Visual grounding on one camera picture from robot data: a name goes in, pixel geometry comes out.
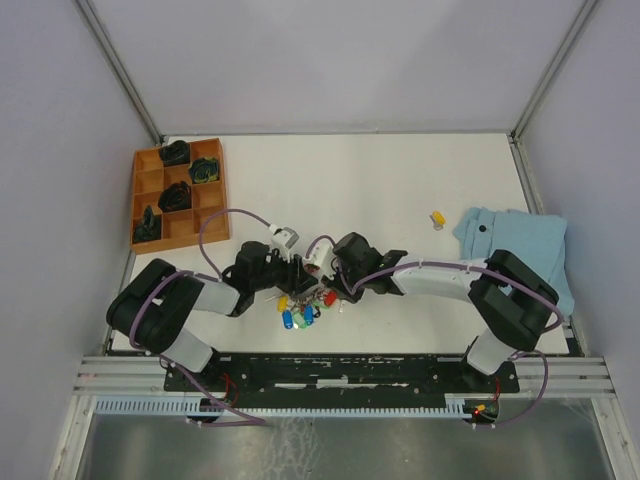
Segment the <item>bunch of coloured key tags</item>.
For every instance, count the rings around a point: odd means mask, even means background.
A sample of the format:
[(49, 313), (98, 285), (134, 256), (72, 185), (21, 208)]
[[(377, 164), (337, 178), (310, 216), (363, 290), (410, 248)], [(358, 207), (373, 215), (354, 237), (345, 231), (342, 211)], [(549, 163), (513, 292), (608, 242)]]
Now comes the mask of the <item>bunch of coloured key tags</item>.
[(304, 330), (317, 323), (325, 311), (337, 307), (344, 311), (345, 300), (329, 289), (319, 289), (306, 296), (294, 299), (280, 293), (272, 295), (266, 301), (274, 301), (276, 310), (285, 330)]

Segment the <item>yellow key tag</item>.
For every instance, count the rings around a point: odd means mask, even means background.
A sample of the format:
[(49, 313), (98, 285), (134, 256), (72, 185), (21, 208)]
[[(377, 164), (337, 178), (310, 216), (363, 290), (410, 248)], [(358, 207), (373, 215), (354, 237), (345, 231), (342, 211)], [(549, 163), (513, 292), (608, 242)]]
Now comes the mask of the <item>yellow key tag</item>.
[(433, 223), (433, 228), (436, 231), (442, 230), (444, 228), (444, 226), (446, 225), (446, 219), (439, 211), (433, 211), (430, 214), (430, 218), (431, 218), (432, 223)]

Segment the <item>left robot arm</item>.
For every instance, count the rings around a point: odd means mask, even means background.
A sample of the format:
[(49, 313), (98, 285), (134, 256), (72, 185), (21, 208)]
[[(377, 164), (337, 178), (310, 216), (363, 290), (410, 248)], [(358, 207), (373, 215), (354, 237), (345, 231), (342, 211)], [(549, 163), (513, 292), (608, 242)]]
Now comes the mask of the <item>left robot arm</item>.
[(248, 241), (219, 280), (152, 260), (111, 303), (106, 322), (128, 336), (135, 348), (181, 365), (191, 383), (209, 390), (221, 378), (219, 353), (185, 327), (192, 311), (236, 318), (260, 291), (277, 288), (304, 297), (318, 286), (300, 255), (285, 257), (278, 248)]

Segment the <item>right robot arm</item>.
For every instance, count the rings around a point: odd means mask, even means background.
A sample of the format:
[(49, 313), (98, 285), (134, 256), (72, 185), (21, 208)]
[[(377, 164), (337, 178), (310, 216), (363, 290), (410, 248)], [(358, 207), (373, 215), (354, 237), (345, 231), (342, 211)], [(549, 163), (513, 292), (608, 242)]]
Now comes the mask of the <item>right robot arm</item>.
[(405, 250), (382, 254), (352, 232), (334, 245), (313, 248), (308, 264), (338, 298), (353, 304), (371, 290), (378, 295), (433, 295), (473, 305), (486, 330), (471, 343), (458, 368), (460, 382), (472, 391), (491, 384), (503, 363), (533, 352), (540, 337), (564, 319), (554, 288), (504, 249), (487, 258), (434, 261)]

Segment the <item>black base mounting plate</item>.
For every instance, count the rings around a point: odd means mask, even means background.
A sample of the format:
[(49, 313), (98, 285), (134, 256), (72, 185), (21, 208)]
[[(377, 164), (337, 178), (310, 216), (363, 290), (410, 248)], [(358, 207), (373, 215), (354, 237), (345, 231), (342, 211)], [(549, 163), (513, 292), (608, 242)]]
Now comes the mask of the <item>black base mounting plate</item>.
[(247, 409), (439, 408), (447, 394), (517, 392), (514, 373), (511, 362), (486, 376), (459, 357), (429, 354), (231, 353), (193, 380), (171, 367), (164, 389), (196, 393), (201, 385)]

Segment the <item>green black rolled sock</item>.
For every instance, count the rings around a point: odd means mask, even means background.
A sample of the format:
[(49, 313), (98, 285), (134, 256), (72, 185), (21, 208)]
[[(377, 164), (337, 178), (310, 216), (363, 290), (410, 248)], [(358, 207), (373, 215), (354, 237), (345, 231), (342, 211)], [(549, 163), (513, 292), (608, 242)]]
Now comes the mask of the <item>green black rolled sock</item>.
[(215, 157), (200, 157), (190, 164), (188, 174), (194, 185), (218, 181), (219, 160)]

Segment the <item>black red rolled sock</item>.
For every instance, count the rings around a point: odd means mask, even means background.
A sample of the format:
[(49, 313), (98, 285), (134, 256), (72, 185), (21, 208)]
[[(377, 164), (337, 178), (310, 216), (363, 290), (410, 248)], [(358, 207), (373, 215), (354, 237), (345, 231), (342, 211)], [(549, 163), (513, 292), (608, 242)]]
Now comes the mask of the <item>black red rolled sock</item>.
[(185, 181), (172, 183), (160, 194), (158, 207), (163, 213), (191, 209), (191, 186)]

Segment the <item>orange wooden compartment tray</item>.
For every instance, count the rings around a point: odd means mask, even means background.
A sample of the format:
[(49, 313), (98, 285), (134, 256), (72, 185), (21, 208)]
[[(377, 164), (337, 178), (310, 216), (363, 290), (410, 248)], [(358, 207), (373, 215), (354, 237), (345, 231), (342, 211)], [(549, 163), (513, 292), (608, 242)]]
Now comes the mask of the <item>orange wooden compartment tray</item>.
[(133, 157), (131, 250), (140, 255), (228, 240), (225, 162), (217, 138), (176, 140)]

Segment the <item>dark green rolled sock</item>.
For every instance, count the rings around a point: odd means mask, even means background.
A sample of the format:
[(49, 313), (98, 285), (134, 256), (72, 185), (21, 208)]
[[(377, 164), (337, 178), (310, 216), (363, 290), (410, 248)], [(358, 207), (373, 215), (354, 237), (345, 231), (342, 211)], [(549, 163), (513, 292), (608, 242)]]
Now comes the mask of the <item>dark green rolled sock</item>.
[(132, 243), (146, 243), (161, 239), (162, 220), (160, 215), (155, 215), (151, 205), (148, 205), (142, 218), (134, 225)]

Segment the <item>black rolled sock top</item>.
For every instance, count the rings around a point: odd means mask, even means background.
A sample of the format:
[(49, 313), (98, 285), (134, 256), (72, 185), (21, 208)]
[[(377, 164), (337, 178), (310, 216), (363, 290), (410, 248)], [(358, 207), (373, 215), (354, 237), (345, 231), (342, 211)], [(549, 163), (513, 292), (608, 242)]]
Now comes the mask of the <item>black rolled sock top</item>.
[(176, 140), (158, 150), (159, 158), (165, 168), (189, 164), (191, 162), (190, 144), (184, 140)]

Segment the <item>light blue folded cloth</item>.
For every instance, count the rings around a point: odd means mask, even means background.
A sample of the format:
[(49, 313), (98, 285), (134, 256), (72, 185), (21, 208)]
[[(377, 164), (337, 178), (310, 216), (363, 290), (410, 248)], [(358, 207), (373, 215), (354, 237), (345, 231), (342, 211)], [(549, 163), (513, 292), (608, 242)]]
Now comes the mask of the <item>light blue folded cloth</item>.
[(463, 260), (488, 258), (496, 250), (516, 255), (554, 288), (559, 310), (569, 316), (575, 300), (565, 272), (566, 230), (567, 221), (556, 215), (472, 207), (453, 229), (453, 236), (460, 243)]

